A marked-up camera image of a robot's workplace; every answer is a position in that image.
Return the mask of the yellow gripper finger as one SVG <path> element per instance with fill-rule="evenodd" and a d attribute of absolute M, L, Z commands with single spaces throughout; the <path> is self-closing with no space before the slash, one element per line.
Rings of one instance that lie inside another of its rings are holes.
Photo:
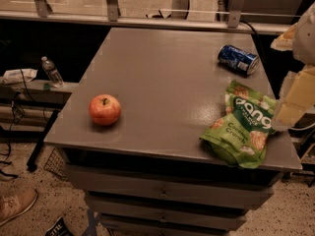
<path fill-rule="evenodd" d="M 278 51 L 291 51 L 297 24 L 290 26 L 271 43 L 271 48 Z"/>
<path fill-rule="evenodd" d="M 301 71 L 289 71 L 283 79 L 272 128 L 286 131 L 292 128 L 315 105 L 315 67 L 304 66 Z"/>

